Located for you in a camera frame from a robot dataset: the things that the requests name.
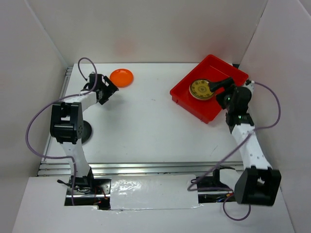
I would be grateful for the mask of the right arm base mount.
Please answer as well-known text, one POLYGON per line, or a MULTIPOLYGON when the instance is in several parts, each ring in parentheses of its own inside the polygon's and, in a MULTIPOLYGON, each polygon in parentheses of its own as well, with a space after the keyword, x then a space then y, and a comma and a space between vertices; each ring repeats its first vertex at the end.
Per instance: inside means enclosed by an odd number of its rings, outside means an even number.
POLYGON ((220 166, 213 170, 211 176, 196 177, 190 181, 189 191, 234 191, 240 174, 233 167, 220 166))

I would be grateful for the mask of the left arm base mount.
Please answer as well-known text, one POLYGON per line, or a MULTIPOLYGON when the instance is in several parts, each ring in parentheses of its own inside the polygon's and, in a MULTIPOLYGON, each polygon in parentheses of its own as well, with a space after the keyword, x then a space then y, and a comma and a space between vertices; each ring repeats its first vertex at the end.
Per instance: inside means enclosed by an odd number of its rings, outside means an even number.
POLYGON ((110 199, 111 179, 95 179, 91 186, 75 185, 72 189, 71 182, 64 182, 60 179, 57 183, 67 187, 67 196, 71 198, 95 198, 95 199, 110 199))

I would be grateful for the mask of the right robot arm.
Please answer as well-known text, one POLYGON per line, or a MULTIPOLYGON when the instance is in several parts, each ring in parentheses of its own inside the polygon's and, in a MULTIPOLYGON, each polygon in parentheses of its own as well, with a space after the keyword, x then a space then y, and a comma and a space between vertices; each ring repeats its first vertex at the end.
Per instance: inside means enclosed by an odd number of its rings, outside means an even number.
POLYGON ((209 83, 211 92, 224 89, 216 95, 216 101, 226 110, 226 123, 238 145, 243 163, 242 174, 232 168, 218 168, 211 183, 217 190, 223 190, 226 186, 230 188, 239 204, 273 206, 281 174, 272 168, 262 152, 256 136, 260 128, 255 127, 248 112, 254 85, 254 81, 247 80, 243 86, 236 86, 232 78, 209 83))

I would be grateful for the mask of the black plate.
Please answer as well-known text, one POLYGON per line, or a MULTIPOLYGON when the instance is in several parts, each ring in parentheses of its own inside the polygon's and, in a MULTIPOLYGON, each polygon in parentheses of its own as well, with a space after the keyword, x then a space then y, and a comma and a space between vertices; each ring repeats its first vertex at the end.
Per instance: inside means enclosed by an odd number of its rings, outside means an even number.
POLYGON ((85 144, 92 136, 92 126, 89 122, 83 121, 82 144, 85 144))

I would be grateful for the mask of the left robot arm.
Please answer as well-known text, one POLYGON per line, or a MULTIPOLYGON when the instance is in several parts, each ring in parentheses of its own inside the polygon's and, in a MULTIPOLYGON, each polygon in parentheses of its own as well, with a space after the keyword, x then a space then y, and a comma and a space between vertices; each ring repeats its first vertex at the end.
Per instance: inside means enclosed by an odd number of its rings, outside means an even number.
POLYGON ((94 104, 103 105, 119 89, 102 74, 90 74, 88 87, 80 94, 52 105, 50 133, 65 152, 71 169, 70 183, 84 193, 92 193, 96 182, 82 147, 83 111, 94 104))

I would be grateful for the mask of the yellow patterned dark plate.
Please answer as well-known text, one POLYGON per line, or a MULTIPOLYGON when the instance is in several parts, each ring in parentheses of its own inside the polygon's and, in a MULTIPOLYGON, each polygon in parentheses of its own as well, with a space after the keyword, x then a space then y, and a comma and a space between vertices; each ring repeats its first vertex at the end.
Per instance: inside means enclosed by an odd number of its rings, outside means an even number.
POLYGON ((197 100, 209 100, 214 96, 214 92, 210 90, 209 80, 197 79, 189 86, 190 94, 197 100))

